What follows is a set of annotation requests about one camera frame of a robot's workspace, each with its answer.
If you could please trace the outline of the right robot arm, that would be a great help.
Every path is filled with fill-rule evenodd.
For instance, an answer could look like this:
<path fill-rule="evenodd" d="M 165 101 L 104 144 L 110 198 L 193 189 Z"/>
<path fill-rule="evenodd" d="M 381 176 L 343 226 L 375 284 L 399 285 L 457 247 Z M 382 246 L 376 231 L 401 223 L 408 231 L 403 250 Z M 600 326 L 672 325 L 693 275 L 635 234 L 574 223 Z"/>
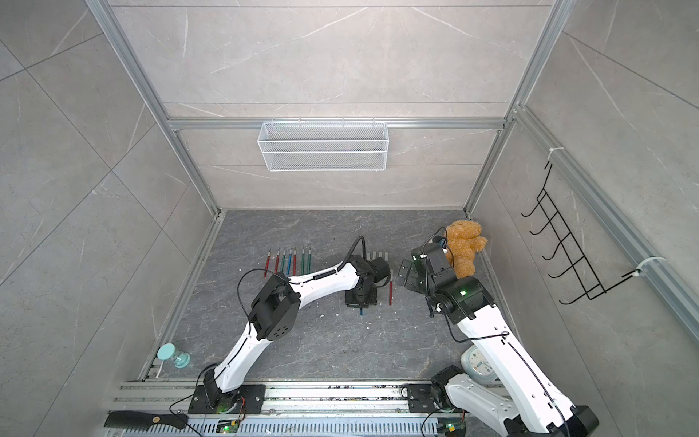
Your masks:
<path fill-rule="evenodd" d="M 600 422 L 574 404 L 538 367 L 504 320 L 493 296 L 473 277 L 458 278 L 449 231 L 441 227 L 400 266 L 398 284 L 424 295 L 433 315 L 481 353 L 506 395 L 450 366 L 431 380 L 440 409 L 461 409 L 502 436 L 590 436 Z"/>

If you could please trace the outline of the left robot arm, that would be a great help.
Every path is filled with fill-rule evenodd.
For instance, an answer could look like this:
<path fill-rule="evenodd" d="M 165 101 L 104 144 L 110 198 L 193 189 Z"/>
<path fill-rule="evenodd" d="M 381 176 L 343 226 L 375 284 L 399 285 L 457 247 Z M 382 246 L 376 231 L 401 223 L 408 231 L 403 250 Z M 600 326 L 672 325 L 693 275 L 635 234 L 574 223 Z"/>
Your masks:
<path fill-rule="evenodd" d="M 289 334 L 304 306 L 337 292 L 349 295 L 351 307 L 375 304 L 378 288 L 391 281 L 391 268 L 381 256 L 366 256 L 365 238 L 359 236 L 343 260 L 327 269 L 300 276 L 271 273 L 251 303 L 238 341 L 221 362 L 198 376 L 189 412 L 225 413 L 225 402 L 239 402 L 249 370 L 267 347 Z"/>

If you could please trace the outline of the brown teddy bear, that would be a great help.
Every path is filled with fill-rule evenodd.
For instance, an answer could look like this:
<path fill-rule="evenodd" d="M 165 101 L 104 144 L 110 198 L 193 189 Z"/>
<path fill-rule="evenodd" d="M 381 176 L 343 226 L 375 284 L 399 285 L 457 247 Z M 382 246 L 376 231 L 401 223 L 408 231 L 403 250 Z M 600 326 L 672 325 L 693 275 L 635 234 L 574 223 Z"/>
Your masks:
<path fill-rule="evenodd" d="M 482 226 L 471 220 L 457 220 L 446 228 L 447 260 L 458 279 L 475 274 L 475 255 L 483 251 L 488 240 L 482 236 Z"/>

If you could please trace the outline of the white tape roll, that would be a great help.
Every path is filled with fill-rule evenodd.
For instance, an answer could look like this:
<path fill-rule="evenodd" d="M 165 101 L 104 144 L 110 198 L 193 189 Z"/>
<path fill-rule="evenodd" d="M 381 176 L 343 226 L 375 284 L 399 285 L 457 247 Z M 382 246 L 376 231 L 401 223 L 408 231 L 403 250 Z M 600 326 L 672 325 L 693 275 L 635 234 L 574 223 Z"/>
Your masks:
<path fill-rule="evenodd" d="M 491 384 L 498 379 L 496 371 L 475 344 L 462 354 L 461 366 L 479 384 Z"/>

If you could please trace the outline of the teal sand timer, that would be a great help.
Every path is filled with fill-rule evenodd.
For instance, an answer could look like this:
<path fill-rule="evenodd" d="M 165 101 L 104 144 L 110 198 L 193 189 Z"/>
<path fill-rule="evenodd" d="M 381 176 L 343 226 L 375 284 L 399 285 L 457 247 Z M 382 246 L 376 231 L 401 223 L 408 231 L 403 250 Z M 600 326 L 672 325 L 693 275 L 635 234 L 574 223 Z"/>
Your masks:
<path fill-rule="evenodd" d="M 157 358 L 162 362 L 170 362 L 177 369 L 186 368 L 191 361 L 189 353 L 180 351 L 180 349 L 171 342 L 165 343 L 159 347 Z"/>

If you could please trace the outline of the aluminium mounting rail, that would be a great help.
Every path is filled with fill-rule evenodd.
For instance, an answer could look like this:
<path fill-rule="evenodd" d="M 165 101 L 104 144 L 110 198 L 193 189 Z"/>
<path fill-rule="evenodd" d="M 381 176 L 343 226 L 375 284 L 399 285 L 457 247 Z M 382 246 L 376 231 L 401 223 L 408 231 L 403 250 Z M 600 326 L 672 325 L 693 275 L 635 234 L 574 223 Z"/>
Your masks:
<path fill-rule="evenodd" d="M 258 433 L 262 425 L 280 420 L 274 433 L 287 432 L 322 433 L 320 424 L 313 417 L 331 420 L 331 432 L 340 432 L 349 424 L 351 433 L 369 433 L 376 424 L 405 416 L 396 422 L 395 429 L 403 430 L 422 414 L 426 419 L 437 418 L 440 412 L 411 413 L 408 402 L 400 394 L 406 383 L 430 382 L 267 382 L 265 401 L 261 413 L 240 414 L 190 414 L 187 412 L 196 388 L 194 382 L 150 383 L 135 382 L 124 385 L 109 409 L 114 411 L 138 411 L 154 414 L 185 414 L 189 424 L 185 431 L 195 433 L 230 432 L 238 435 Z M 486 387 L 506 395 L 501 382 Z"/>

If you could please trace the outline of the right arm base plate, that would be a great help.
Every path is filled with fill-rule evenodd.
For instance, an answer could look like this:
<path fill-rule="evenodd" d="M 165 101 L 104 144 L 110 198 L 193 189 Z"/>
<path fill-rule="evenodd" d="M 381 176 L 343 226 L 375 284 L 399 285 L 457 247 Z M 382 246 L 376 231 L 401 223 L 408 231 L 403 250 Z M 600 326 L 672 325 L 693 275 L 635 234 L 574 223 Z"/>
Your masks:
<path fill-rule="evenodd" d="M 449 389 L 449 384 L 440 382 L 406 383 L 400 388 L 400 394 L 408 402 L 411 413 L 474 412 L 473 402 L 455 391 L 449 393 Z"/>

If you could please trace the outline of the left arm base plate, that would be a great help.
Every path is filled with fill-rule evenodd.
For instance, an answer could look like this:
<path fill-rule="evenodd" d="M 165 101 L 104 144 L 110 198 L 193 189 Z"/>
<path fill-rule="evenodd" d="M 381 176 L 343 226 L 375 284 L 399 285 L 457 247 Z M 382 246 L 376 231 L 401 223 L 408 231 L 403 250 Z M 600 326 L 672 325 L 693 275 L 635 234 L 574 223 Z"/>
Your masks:
<path fill-rule="evenodd" d="M 190 414 L 259 414 L 265 401 L 264 384 L 245 384 L 230 393 L 218 393 L 198 385 L 187 412 Z"/>

